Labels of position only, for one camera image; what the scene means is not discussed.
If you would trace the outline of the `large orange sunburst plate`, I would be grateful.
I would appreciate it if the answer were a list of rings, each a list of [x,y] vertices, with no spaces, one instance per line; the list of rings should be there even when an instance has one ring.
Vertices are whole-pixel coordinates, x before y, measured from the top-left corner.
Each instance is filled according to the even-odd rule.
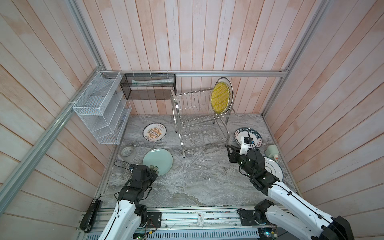
[[[217,80],[216,84],[219,83],[219,82],[224,82],[224,83],[226,83],[226,84],[230,87],[230,90],[231,90],[230,106],[229,106],[228,110],[227,110],[226,112],[224,112],[224,113],[227,113],[227,112],[230,111],[230,109],[231,109],[231,107],[232,107],[232,105],[233,105],[233,101],[234,101],[234,90],[233,90],[233,86],[232,86],[232,83],[230,82],[230,80],[227,79],[227,78],[225,78],[225,77],[221,77],[221,78],[219,78],[219,79]]]

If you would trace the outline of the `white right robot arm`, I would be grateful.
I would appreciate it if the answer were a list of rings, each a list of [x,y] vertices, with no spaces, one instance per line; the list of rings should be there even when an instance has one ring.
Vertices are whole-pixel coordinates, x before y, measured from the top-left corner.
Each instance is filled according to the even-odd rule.
[[[279,226],[300,240],[352,240],[350,223],[333,217],[292,192],[280,179],[265,169],[266,159],[256,148],[226,146],[229,161],[237,163],[253,187],[268,196],[255,206],[256,224]]]

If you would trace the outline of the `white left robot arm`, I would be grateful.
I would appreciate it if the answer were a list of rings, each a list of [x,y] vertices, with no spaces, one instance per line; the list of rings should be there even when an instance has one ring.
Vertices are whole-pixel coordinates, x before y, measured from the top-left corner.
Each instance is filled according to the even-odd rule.
[[[147,222],[147,207],[141,205],[145,192],[152,190],[158,167],[131,165],[132,175],[117,195],[117,204],[100,240],[130,240]]]

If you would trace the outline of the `small orange sunburst plate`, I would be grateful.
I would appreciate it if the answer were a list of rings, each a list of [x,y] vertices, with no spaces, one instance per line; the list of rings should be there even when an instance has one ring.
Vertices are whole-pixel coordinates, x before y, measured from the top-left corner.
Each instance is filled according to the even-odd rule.
[[[161,123],[152,123],[143,130],[143,137],[150,142],[156,142],[166,136],[167,128]]]

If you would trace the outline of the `pale green flower plate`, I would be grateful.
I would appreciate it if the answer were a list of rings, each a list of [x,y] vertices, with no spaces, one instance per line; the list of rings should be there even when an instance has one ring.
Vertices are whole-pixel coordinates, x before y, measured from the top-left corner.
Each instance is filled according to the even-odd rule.
[[[143,165],[162,176],[172,168],[173,156],[165,149],[153,149],[144,156]]]

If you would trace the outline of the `yellow woven plate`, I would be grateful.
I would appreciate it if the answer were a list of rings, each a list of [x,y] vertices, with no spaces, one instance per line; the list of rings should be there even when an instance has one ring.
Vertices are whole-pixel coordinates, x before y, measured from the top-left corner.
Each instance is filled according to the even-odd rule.
[[[226,112],[230,106],[230,100],[230,87],[224,82],[217,83],[211,94],[211,106],[213,111],[217,114]]]

